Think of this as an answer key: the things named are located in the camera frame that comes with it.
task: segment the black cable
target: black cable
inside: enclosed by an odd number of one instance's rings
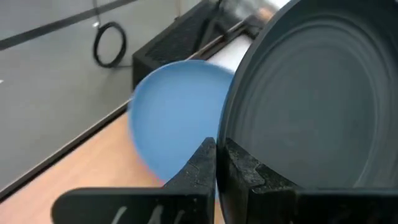
[[[103,67],[103,68],[131,67],[131,65],[128,65],[128,66],[120,66],[119,65],[120,62],[122,61],[124,55],[126,54],[126,49],[127,49],[127,37],[126,37],[126,33],[125,33],[124,29],[117,22],[109,22],[109,23],[106,23],[105,25],[101,26],[100,10],[98,9],[97,0],[93,0],[93,8],[95,10],[95,16],[96,16],[97,22],[98,22],[97,34],[95,35],[94,44],[93,44],[94,61],[97,63],[97,65],[99,65],[100,67]],[[115,28],[120,33],[120,35],[122,37],[122,46],[114,60],[112,60],[110,63],[104,63],[101,61],[100,56],[98,55],[98,46],[100,44],[102,35],[109,28]]]

